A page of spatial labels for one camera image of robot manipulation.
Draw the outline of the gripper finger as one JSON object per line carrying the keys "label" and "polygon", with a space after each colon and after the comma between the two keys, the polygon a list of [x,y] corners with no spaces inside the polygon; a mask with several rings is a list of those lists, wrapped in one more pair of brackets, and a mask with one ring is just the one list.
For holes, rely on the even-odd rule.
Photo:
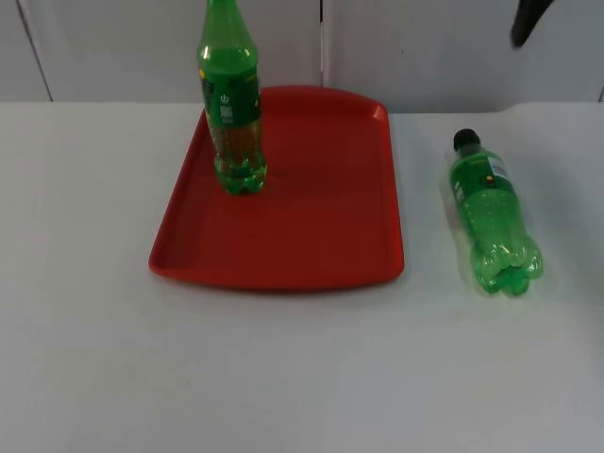
{"label": "gripper finger", "polygon": [[519,0],[511,28],[513,47],[522,47],[551,6],[551,0]]}

